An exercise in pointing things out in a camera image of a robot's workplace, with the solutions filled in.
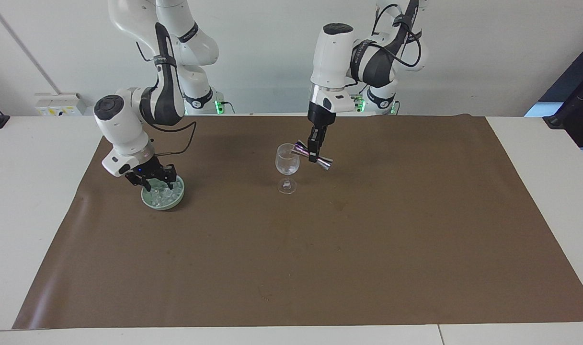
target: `wine glass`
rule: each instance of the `wine glass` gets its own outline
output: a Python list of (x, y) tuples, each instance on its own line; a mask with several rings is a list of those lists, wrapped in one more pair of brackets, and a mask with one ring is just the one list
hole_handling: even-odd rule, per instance
[(294, 147), (294, 144), (283, 144), (276, 150), (276, 168), (285, 175), (278, 182), (278, 191), (283, 194), (292, 194), (297, 187), (296, 181), (290, 177), (300, 168), (300, 156), (291, 151)]

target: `bowl of ice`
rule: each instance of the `bowl of ice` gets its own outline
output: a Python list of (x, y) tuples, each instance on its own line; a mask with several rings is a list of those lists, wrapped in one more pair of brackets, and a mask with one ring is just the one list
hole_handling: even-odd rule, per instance
[(150, 179), (151, 192), (142, 188), (142, 202), (155, 210), (169, 210), (178, 205), (184, 196), (184, 181), (180, 176), (172, 184), (172, 189), (158, 179)]

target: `metal jigger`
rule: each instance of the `metal jigger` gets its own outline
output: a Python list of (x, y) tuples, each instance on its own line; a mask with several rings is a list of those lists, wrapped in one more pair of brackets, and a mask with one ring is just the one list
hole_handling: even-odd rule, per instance
[[(308, 157), (310, 155), (309, 148), (301, 140), (296, 142), (296, 145), (294, 149), (291, 150), (291, 152), (303, 157)], [(317, 158), (317, 164), (319, 164), (319, 166), (322, 167), (325, 171), (328, 171), (329, 168), (332, 167), (333, 160), (319, 156)]]

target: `glass base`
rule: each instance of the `glass base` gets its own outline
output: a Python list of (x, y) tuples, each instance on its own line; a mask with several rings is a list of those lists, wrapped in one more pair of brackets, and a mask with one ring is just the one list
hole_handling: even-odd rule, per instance
[(278, 191), (282, 194), (292, 194), (296, 191), (297, 183), (291, 177), (285, 177), (278, 181)]

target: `brown paper mat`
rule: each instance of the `brown paper mat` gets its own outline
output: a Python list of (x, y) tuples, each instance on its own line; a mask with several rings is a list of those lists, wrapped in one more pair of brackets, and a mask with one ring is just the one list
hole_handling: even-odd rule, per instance
[[(201, 117), (177, 209), (101, 142), (14, 328), (583, 321), (583, 286), (484, 118), (339, 118), (276, 190), (293, 117)], [(160, 151), (186, 134), (151, 133)]]

